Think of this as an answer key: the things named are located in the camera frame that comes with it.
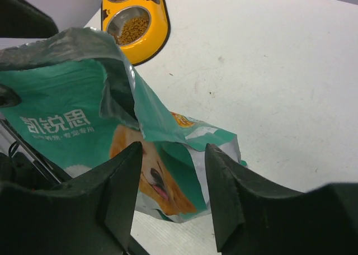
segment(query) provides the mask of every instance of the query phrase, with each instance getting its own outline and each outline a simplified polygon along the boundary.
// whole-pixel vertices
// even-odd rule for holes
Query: pet bowl
[[[133,65],[154,57],[165,45],[170,33],[170,23],[164,0],[103,0],[102,30],[120,38],[125,24],[137,17],[144,17],[148,26],[135,40],[117,44]]]

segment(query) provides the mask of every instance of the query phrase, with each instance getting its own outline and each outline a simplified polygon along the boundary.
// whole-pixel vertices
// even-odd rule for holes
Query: tabletop
[[[235,132],[248,166],[286,187],[357,181],[358,6],[166,2],[168,43],[137,70],[171,111]],[[100,28],[100,12],[88,26]],[[210,216],[136,214],[132,232],[153,254],[216,254]]]

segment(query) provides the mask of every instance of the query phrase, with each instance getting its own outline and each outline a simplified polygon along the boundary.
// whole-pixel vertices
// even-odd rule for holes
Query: dog image on bag
[[[195,213],[195,206],[184,195],[165,167],[155,145],[145,141],[140,131],[118,125],[110,148],[110,158],[135,141],[141,142],[143,146],[139,191],[155,200],[164,214],[168,216]]]

